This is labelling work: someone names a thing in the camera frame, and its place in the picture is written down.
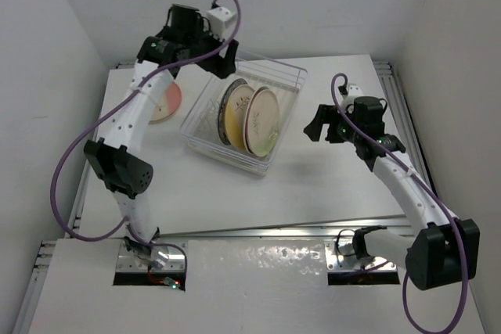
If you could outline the blue floral pattern plate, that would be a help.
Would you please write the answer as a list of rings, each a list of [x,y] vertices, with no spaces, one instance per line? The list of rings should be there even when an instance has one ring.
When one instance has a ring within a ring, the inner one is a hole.
[[[218,127],[218,137],[224,145],[230,145],[230,141],[225,131],[225,108],[228,103],[230,95],[239,87],[247,84],[247,81],[243,78],[237,78],[233,81],[225,90],[218,108],[217,116],[217,127]]]

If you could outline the cream plate green section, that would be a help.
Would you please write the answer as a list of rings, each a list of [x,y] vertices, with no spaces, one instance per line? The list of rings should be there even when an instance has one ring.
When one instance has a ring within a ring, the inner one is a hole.
[[[257,157],[267,156],[274,148],[281,114],[275,93],[263,86],[252,96],[244,117],[244,141],[247,151]]]

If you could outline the cream plate pink section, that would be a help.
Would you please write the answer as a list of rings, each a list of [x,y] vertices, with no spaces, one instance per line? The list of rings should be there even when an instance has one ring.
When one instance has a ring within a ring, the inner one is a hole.
[[[181,88],[173,81],[157,102],[153,115],[150,119],[150,124],[159,124],[173,117],[180,108],[181,104]]]

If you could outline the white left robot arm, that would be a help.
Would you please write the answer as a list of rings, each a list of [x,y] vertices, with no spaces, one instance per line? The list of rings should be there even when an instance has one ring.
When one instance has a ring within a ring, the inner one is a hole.
[[[146,195],[153,167],[139,157],[157,104],[182,66],[195,63],[219,78],[235,72],[238,42],[224,40],[223,34],[238,20],[238,13],[217,4],[206,13],[172,5],[164,27],[143,42],[125,104],[110,118],[109,131],[99,140],[85,143],[88,162],[113,193],[136,242],[148,243],[157,233]]]

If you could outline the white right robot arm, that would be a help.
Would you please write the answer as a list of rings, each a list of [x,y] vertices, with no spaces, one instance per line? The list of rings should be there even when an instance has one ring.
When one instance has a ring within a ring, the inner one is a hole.
[[[431,197],[428,185],[412,171],[405,146],[385,131],[386,106],[380,99],[361,96],[348,108],[343,115],[335,105],[319,105],[304,133],[317,142],[327,125],[328,142],[351,143],[394,196],[415,233],[408,240],[381,225],[360,228],[352,238],[353,256],[359,260],[383,257],[397,264],[422,291],[474,278],[479,227],[471,219],[460,220],[450,210],[442,210]]]

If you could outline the white front cover board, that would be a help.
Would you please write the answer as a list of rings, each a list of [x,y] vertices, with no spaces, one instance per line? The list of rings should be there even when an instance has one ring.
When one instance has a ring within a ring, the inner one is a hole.
[[[411,333],[452,320],[457,284],[330,286],[317,241],[194,240],[184,291],[116,286],[120,242],[61,239],[32,333]]]

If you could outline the aluminium table frame rail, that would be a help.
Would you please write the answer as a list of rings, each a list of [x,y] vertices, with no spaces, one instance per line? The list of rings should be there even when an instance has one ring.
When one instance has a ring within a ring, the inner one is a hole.
[[[332,76],[345,72],[365,92],[387,97],[388,129],[401,136],[419,170],[424,158],[417,144],[402,87],[387,64],[367,56],[294,59],[308,77],[268,173],[263,176],[229,166],[188,147],[182,130],[209,77],[195,67],[179,76],[183,101],[170,119],[146,132],[142,151],[154,166],[149,194],[160,206],[155,218],[167,241],[317,241],[332,244],[338,232],[384,224],[409,233],[391,193],[366,169],[349,145],[310,142],[303,133],[317,106],[330,97]],[[31,323],[56,244],[47,266],[32,279],[16,322],[18,333]]]

